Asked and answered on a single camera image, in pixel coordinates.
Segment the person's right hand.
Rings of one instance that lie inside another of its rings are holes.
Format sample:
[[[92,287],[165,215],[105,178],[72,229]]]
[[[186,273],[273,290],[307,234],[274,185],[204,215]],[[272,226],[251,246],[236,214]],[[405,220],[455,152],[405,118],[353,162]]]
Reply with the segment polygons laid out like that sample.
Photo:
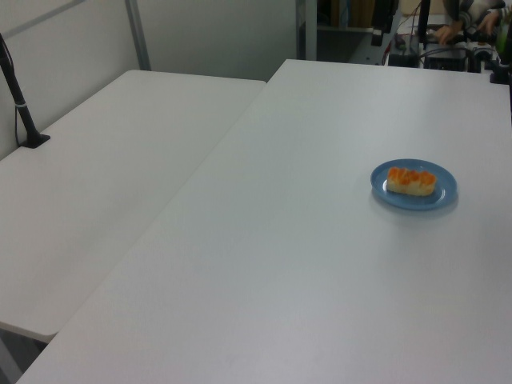
[[[458,23],[450,25],[444,25],[440,27],[435,33],[435,39],[438,44],[448,44],[461,30],[461,26]]]

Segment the person's left hand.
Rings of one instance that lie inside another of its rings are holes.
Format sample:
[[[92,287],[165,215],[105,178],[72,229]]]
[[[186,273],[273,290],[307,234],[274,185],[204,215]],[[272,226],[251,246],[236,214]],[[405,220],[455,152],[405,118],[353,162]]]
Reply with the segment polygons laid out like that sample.
[[[483,18],[478,26],[478,30],[482,33],[491,35],[500,19],[500,13],[497,11],[492,11]]]

